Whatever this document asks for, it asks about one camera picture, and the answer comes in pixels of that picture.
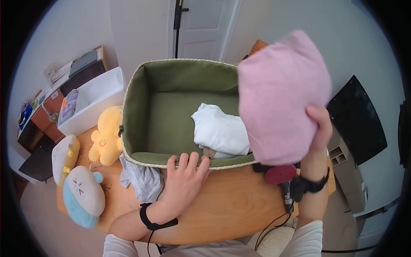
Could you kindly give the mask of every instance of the white door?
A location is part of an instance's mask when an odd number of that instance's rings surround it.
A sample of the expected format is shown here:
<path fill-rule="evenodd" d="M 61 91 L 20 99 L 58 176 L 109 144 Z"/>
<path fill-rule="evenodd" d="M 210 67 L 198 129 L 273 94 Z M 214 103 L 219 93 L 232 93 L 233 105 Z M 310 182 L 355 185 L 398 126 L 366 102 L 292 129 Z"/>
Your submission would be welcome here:
<path fill-rule="evenodd" d="M 218 61 L 235 1 L 184 0 L 189 11 L 181 16 L 178 58 Z"/>

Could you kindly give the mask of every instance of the orange cabinet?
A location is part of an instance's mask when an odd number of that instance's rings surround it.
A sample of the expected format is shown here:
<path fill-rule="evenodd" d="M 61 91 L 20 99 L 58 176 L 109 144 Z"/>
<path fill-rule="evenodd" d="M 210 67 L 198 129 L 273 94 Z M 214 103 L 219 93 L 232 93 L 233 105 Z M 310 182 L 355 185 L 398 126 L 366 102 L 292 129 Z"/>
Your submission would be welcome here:
<path fill-rule="evenodd" d="M 44 101 L 44 107 L 50 114 L 60 112 L 63 99 L 63 94 L 60 90 L 57 90 Z M 57 129 L 57 126 L 48 119 L 48 115 L 42 107 L 38 108 L 31 120 L 42 132 L 44 132 L 44 134 L 50 137 L 55 143 L 58 143 L 61 139 L 64 138 L 63 133 L 61 133 Z"/>

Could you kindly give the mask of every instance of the door frame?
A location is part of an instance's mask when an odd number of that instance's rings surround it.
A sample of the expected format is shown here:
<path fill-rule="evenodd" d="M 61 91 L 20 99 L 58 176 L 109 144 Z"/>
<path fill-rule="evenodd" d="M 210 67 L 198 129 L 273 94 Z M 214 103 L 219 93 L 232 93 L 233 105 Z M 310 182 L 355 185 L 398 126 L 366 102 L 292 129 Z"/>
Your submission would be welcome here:
<path fill-rule="evenodd" d="M 174 59 L 174 52 L 173 52 L 173 45 L 174 42 L 174 13 L 175 13 L 175 2 L 178 0 L 170 0 L 169 5 L 169 20 L 168 20 L 168 33 L 167 33 L 167 58 Z M 229 24 L 227 26 L 227 31 L 224 36 L 224 40 L 221 46 L 221 51 L 218 56 L 218 61 L 223 62 L 224 58 L 226 57 L 227 48 L 229 46 L 231 36 L 234 31 L 234 27 L 236 25 L 236 21 L 238 18 L 238 13 L 240 12 L 240 8 L 242 5 L 242 0 L 234 0 L 233 11 L 231 12 L 231 17 Z"/>

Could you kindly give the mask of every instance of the green storage basket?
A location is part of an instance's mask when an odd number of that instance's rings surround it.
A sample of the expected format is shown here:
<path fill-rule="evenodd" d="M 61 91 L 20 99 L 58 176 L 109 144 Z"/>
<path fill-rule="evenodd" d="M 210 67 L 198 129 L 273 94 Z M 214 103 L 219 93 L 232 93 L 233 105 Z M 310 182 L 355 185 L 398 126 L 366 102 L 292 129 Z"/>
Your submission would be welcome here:
<path fill-rule="evenodd" d="M 172 155 L 203 150 L 194 143 L 191 115 L 200 104 L 238 114 L 237 67 L 210 60 L 168 59 L 141 64 L 128 84 L 121 134 L 132 163 L 166 168 Z M 210 169 L 255 163 L 253 154 L 211 160 Z"/>

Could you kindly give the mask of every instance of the forearm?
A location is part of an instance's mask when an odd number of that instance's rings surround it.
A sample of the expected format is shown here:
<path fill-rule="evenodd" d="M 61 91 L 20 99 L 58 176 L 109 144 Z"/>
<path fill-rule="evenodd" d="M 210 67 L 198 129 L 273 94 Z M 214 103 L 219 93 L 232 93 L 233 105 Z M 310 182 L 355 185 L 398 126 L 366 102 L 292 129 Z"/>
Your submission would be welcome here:
<path fill-rule="evenodd" d="M 172 214 L 164 212 L 166 208 L 164 203 L 157 201 L 146 209 L 147 218 L 151 223 L 164 224 L 176 218 Z M 130 211 L 120 217 L 117 217 L 109 228 L 109 234 L 128 240 L 138 241 L 151 231 L 141 221 L 140 209 Z"/>
<path fill-rule="evenodd" d="M 301 160 L 300 176 L 318 182 L 327 176 L 327 150 L 309 153 Z M 307 192 L 298 203 L 297 229 L 314 220 L 323 220 L 328 202 L 327 184 L 317 193 Z"/>

